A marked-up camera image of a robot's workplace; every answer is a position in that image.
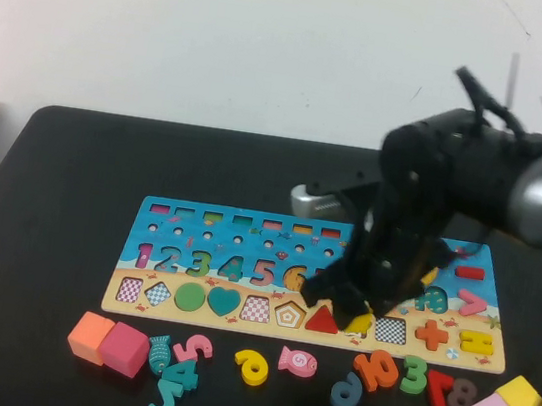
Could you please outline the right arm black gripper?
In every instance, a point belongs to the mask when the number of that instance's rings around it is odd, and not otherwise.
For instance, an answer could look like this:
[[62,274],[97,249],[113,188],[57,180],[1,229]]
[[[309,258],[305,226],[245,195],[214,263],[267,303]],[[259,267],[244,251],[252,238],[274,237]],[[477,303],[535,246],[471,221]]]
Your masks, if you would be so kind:
[[382,212],[368,211],[354,227],[344,256],[354,287],[343,286],[344,267],[331,264],[303,282],[305,305],[312,308],[330,300],[336,325],[347,328],[358,316],[372,310],[387,313],[419,296],[423,277],[454,259],[442,240],[446,226],[445,221],[389,219]]

